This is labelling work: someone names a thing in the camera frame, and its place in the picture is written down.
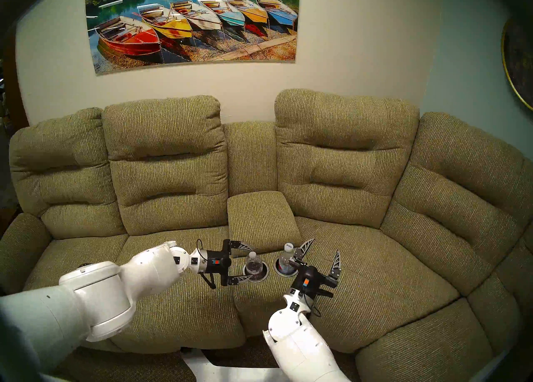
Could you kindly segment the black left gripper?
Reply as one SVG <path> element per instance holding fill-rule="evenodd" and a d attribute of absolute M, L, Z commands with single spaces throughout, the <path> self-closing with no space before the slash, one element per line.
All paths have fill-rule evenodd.
<path fill-rule="evenodd" d="M 223 240 L 222 250 L 220 251 L 207 250 L 206 273 L 209 274 L 210 280 L 206 279 L 206 283 L 209 287 L 216 287 L 213 274 L 220 275 L 220 283 L 223 287 L 238 286 L 241 283 L 248 282 L 253 277 L 252 274 L 229 276 L 231 249 L 247 252 L 255 251 L 249 244 L 238 240 Z"/>

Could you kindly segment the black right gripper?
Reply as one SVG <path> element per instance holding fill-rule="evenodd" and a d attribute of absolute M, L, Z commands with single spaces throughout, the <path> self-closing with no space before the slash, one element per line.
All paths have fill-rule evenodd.
<path fill-rule="evenodd" d="M 291 289 L 295 289 L 297 293 L 301 293 L 302 296 L 311 300 L 317 296 L 333 298 L 332 292 L 323 290 L 321 287 L 327 286 L 332 289 L 337 287 L 337 280 L 342 271 L 340 251 L 335 252 L 330 273 L 324 275 L 316 267 L 302 262 L 315 240 L 315 238 L 311 238 L 294 249 L 293 260 L 290 261 L 290 265 L 296 269 L 297 275 Z"/>

